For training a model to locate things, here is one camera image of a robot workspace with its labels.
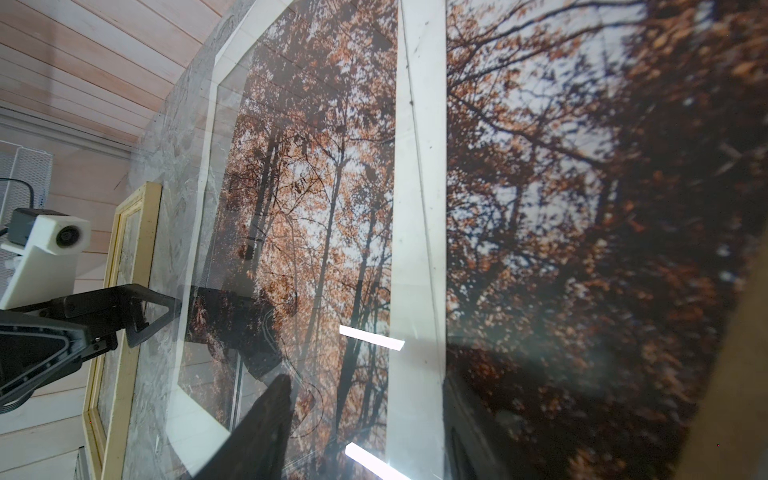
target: wooden picture frame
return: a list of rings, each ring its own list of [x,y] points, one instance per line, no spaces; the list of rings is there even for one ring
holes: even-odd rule
[[[757,480],[768,472],[768,230],[731,316],[674,480]]]
[[[149,286],[161,192],[160,184],[147,182],[115,209],[104,288],[125,283]],[[133,244],[132,252],[129,249],[129,253],[125,253],[126,240]],[[124,332],[119,332],[118,347],[109,354],[116,356],[117,362],[114,391],[109,392],[108,397],[111,399],[108,427],[104,427],[98,410],[105,355],[91,362],[83,405],[85,449],[93,480],[122,477],[139,349],[129,348]]]

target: autumn forest photograph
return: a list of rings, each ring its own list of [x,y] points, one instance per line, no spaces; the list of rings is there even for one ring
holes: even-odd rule
[[[664,480],[765,227],[765,1],[449,0],[449,368],[541,478]]]
[[[205,280],[190,298],[180,387],[232,429],[289,375],[290,479],[375,478],[343,447],[382,455],[386,438],[386,349],[339,324],[389,331],[397,9],[356,3],[293,2],[241,61]],[[213,359],[203,375],[200,351]]]

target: camera lens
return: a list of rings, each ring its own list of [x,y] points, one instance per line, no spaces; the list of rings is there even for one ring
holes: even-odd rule
[[[80,240],[80,230],[77,227],[70,225],[64,227],[58,231],[56,236],[56,244],[60,247],[71,247]]]

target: wire mesh basket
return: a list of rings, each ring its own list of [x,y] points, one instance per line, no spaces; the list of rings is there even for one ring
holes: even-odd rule
[[[53,154],[0,140],[0,177],[16,178],[32,185],[35,208],[43,208],[48,199],[52,170]],[[11,221],[15,208],[29,207],[29,189],[19,182],[0,181],[0,194],[0,223],[4,227]],[[6,265],[14,257],[14,253],[0,249],[0,296],[13,276],[13,269]]]

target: gray marble surface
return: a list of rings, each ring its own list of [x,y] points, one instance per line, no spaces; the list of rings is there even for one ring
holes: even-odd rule
[[[253,0],[237,0],[181,76],[141,138],[129,173],[130,190],[146,181],[163,185],[150,288],[180,295],[197,201],[197,178],[207,113],[207,92],[216,53],[245,16]],[[217,192],[207,192],[215,201]],[[212,222],[213,216],[204,219]],[[147,310],[152,321],[161,311]],[[186,478],[165,435],[178,320],[141,345],[124,480]]]
[[[104,427],[104,433],[109,432],[109,421],[112,417],[112,401],[114,400],[114,387],[118,379],[118,350],[112,350],[104,354],[104,368],[101,370],[101,388],[98,391],[96,409]]]
[[[139,211],[133,212],[125,219],[123,243],[120,248],[120,263],[118,263],[118,285],[130,283],[133,278],[140,221],[141,212]]]

